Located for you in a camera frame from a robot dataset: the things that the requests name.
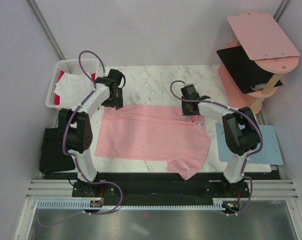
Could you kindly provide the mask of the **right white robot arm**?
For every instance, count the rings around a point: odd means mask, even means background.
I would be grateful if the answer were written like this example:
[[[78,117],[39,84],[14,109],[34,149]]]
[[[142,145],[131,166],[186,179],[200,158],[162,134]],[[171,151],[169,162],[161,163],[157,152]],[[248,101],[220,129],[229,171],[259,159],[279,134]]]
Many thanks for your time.
[[[200,96],[193,84],[184,85],[180,91],[183,115],[205,116],[222,124],[230,155],[220,191],[231,197],[245,180],[244,171],[250,156],[263,148],[263,136],[255,116],[249,107],[232,108],[209,96]]]

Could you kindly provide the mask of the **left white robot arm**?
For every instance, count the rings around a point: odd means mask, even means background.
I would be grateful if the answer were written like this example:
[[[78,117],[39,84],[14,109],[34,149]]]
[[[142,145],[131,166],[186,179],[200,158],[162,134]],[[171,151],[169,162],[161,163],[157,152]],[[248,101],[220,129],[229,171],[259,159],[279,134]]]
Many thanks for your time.
[[[71,109],[63,108],[59,111],[58,130],[62,152],[72,157],[77,171],[72,190],[74,198],[97,197],[103,190],[90,152],[93,141],[90,120],[100,106],[117,110],[123,107],[121,82],[126,83],[125,75],[119,70],[111,69],[107,76],[93,80],[93,90],[80,103]]]

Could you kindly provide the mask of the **pink t shirt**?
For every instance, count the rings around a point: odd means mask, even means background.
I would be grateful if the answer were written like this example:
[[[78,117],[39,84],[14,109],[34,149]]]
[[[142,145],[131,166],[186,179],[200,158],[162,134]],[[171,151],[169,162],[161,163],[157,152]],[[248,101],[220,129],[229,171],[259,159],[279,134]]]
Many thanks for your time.
[[[104,109],[94,154],[165,162],[167,171],[188,180],[203,167],[210,144],[204,116],[184,116],[174,106],[127,105]]]

